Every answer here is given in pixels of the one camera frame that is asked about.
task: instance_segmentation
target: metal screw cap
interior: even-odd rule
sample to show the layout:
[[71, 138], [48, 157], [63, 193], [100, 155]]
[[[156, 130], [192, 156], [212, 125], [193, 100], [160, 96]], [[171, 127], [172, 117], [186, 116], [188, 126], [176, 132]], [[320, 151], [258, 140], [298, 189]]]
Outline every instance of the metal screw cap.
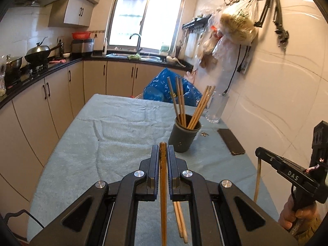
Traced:
[[98, 182], [96, 182], [96, 188], [98, 189], [102, 189], [103, 187], [106, 186], [106, 182], [102, 181], [102, 180], [99, 180]]
[[222, 186], [225, 187], [225, 188], [230, 188], [232, 186], [232, 183], [230, 180], [224, 180], [222, 181]]
[[143, 172], [142, 170], [137, 170], [134, 175], [136, 177], [143, 177], [143, 175], [145, 174], [145, 172]]
[[185, 176], [185, 177], [191, 177], [192, 176], [192, 172], [190, 170], [185, 170], [182, 172], [182, 174]]

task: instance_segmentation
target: black cable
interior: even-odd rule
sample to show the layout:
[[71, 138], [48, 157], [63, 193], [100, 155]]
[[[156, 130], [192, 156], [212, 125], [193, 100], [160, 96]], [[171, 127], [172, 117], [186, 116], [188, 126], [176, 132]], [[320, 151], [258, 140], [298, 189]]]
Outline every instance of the black cable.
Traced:
[[238, 63], [239, 63], [240, 49], [241, 49], [241, 44], [239, 45], [239, 52], [238, 52], [238, 58], [237, 58], [237, 64], [236, 64], [235, 70], [234, 70], [234, 72], [233, 72], [233, 74], [232, 74], [232, 77], [231, 77], [231, 79], [230, 79], [230, 82], [229, 82], [229, 85], [228, 85], [227, 89], [226, 89], [223, 93], [227, 93], [227, 92], [228, 92], [229, 87], [230, 87], [230, 84], [231, 84], [231, 82], [232, 82], [232, 78], [233, 78], [233, 76], [234, 76], [234, 74], [235, 74], [235, 72], [236, 72], [236, 70], [237, 70], [237, 66], [238, 66]]
[[6, 216], [4, 217], [4, 221], [6, 224], [8, 224], [8, 221], [9, 221], [9, 218], [11, 218], [12, 216], [13, 217], [17, 217], [17, 216], [20, 216], [21, 214], [23, 213], [27, 213], [31, 218], [33, 218], [33, 220], [35, 222], [37, 222], [42, 228], [44, 228], [44, 226], [33, 216], [31, 215], [28, 211], [26, 211], [25, 209], [23, 210], [20, 210], [19, 212], [17, 213], [7, 213]]
[[292, 198], [293, 198], [293, 201], [294, 201], [294, 204], [295, 204], [296, 199], [295, 199], [295, 194], [294, 194], [294, 185], [292, 185], [291, 192], [292, 192]]
[[244, 60], [245, 60], [245, 58], [246, 58], [246, 55], [247, 55], [247, 53], [249, 52], [250, 49], [251, 49], [250, 46], [246, 46], [246, 50], [245, 50], [245, 54], [244, 54], [243, 60], [242, 60], [242, 62], [240, 63], [239, 67], [237, 68], [237, 72], [240, 72], [240, 71], [241, 71], [241, 66], [242, 66], [242, 64], [244, 63]]

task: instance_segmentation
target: window frame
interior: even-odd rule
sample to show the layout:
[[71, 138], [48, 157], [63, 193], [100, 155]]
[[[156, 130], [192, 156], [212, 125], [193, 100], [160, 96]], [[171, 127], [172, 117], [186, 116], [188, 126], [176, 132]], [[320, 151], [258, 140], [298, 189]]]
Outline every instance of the window frame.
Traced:
[[[113, 19], [114, 19], [114, 14], [115, 14], [115, 10], [116, 10], [117, 1], [118, 0], [114, 0], [113, 8], [112, 8], [112, 11], [110, 13], [110, 19], [109, 19], [109, 24], [108, 24], [108, 33], [107, 33], [108, 49], [109, 50], [114, 50], [117, 47], [117, 48], [119, 48], [119, 50], [122, 50], [122, 51], [124, 51], [124, 50], [134, 51], [136, 49], [135, 46], [109, 44], [110, 33], [112, 32], [112, 24], [113, 24]], [[147, 0], [147, 2], [146, 2], [144, 14], [143, 14], [142, 21], [141, 21], [141, 24], [140, 24], [139, 33], [140, 33], [141, 36], [142, 36], [142, 29], [143, 29], [143, 24], [145, 22], [145, 16], [146, 16], [148, 4], [149, 4], [149, 0]], [[174, 33], [173, 33], [173, 38], [172, 38], [172, 42], [171, 42], [171, 45], [170, 45], [169, 54], [172, 54], [174, 52], [174, 46], [176, 44], [177, 37], [178, 37], [179, 26], [180, 26], [180, 22], [181, 22], [181, 17], [182, 17], [184, 4], [185, 4], [185, 0], [181, 0], [180, 9], [179, 9], [178, 17], [177, 17], [177, 22], [175, 24], [175, 30], [174, 30]], [[143, 48], [142, 52], [149, 52], [149, 53], [159, 54], [159, 50], [150, 49], [150, 48]]]

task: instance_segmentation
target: red bowl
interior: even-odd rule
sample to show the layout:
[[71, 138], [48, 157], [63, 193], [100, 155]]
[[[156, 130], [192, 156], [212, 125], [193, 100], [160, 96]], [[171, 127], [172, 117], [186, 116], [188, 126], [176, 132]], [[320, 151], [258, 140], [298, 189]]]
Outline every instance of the red bowl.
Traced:
[[91, 32], [90, 31], [78, 31], [72, 33], [73, 39], [75, 40], [86, 40], [89, 39]]

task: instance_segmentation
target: window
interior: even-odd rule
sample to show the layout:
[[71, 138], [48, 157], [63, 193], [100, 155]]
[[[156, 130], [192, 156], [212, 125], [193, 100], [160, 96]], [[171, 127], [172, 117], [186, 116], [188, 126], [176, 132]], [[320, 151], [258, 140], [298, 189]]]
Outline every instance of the window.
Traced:
[[115, 0], [109, 22], [109, 48], [134, 50], [139, 33], [143, 51], [158, 53], [163, 44], [173, 48], [184, 0]]

